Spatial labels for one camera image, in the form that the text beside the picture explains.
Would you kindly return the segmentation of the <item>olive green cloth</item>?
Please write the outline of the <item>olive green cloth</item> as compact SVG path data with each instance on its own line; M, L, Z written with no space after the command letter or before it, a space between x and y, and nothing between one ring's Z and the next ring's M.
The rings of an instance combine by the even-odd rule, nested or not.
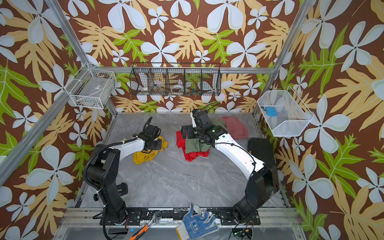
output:
M221 126L225 130L227 130L226 124L223 120L212 120L212 122L215 126ZM201 143L199 139L186 139L185 147L186 147L186 154L190 154L190 153L198 153L198 152L205 153L212 146L207 145L205 143Z

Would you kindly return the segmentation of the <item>yellow cloth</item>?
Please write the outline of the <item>yellow cloth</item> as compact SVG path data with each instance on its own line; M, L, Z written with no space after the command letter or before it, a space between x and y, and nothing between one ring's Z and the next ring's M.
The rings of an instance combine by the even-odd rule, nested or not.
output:
M150 162L159 152L163 152L168 147L169 143L162 136L159 137L159 140L162 141L160 150L136 152L133 154L133 162L136 165L140 165L144 162Z

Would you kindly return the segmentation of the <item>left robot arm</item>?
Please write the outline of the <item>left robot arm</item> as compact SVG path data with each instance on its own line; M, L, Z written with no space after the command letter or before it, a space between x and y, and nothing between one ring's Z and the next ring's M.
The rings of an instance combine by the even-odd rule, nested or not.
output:
M124 184L117 185L120 161L134 153L151 153L162 148L161 129L151 125L150 117L139 134L130 139L95 147L84 171L84 181L97 192L103 203L103 222L122 225L127 221L126 203L122 199Z

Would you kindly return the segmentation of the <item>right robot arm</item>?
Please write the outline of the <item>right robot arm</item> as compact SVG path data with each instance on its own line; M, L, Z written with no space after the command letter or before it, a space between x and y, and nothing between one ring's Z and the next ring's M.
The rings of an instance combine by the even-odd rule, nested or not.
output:
M198 139L228 157L247 178L244 197L232 207L232 219L244 223L258 216L262 207L279 189L277 166L272 147L265 139L251 139L252 152L239 145L230 133L214 125L208 111L194 109L192 124L182 126L183 139Z

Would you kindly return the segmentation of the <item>red cloth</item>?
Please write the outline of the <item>red cloth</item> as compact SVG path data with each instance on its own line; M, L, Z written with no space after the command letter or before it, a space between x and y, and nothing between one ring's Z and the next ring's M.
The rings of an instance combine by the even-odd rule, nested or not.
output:
M198 153L186 154L186 147L185 147L186 139L183 139L181 131L177 131L176 132L176 136L177 136L177 146L178 146L179 149L182 149L183 155L184 155L186 161L192 162L197 157L200 157L200 156L201 157L207 157L209 155L209 153L210 153L209 150L207 152L205 152L205 153L198 152Z

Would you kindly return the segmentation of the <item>pink cloth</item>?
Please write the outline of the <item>pink cloth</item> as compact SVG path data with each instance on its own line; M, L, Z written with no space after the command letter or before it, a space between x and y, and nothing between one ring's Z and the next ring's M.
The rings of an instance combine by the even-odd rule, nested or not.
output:
M234 140L242 140L249 137L247 127L242 124L237 117L223 116L218 118L218 121L223 121L225 123L227 130Z

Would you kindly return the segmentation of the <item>white tape roll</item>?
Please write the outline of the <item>white tape roll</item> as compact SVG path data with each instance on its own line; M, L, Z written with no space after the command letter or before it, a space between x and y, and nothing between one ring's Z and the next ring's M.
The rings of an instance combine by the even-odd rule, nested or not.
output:
M183 93L184 90L185 90L185 88L183 85L176 84L176 85L171 86L171 92L172 93Z

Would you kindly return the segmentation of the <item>black pad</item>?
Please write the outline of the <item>black pad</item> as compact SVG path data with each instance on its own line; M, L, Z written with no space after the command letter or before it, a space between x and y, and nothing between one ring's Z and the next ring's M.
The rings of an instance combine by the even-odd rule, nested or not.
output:
M248 151L257 159L267 164L274 178L278 178L276 160L272 144L267 139L251 138L248 142Z

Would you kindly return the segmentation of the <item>blue object in basket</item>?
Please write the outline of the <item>blue object in basket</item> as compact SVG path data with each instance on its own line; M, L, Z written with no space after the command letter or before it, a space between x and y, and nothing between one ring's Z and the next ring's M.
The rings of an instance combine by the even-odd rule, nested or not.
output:
M276 108L274 107L261 107L262 110L266 113L267 116L269 117L276 117L278 115Z

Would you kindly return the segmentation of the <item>blue dotted work glove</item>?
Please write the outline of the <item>blue dotted work glove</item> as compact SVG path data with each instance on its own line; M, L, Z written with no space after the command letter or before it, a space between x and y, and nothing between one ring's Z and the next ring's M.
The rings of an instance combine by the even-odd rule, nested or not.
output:
M182 222L176 227L179 240L197 240L219 230L215 214L201 209L198 205L190 204Z

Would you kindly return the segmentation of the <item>orange handled wrench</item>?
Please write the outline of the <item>orange handled wrench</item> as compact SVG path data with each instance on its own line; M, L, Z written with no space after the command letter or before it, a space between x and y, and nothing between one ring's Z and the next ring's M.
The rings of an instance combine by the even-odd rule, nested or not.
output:
M132 237L130 237L130 240L138 240L145 234L149 228L155 224L158 224L162 219L163 213L160 211L156 211L153 214L152 219L148 224L146 224L144 227L142 227L139 231L137 231Z

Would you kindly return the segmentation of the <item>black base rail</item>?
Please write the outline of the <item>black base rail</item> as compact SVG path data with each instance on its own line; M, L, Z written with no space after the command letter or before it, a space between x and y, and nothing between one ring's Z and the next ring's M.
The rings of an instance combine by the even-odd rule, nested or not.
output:
M207 208L210 214L215 214L222 226L234 226L238 223L235 219L239 217L232 208ZM127 226L139 226L145 221L150 221L156 211L162 213L162 220L164 221L180 221L187 213L188 208L126 208L125 220ZM251 214L246 214L245 220L242 224L250 224L252 226L259 226L261 224L258 211L253 211Z

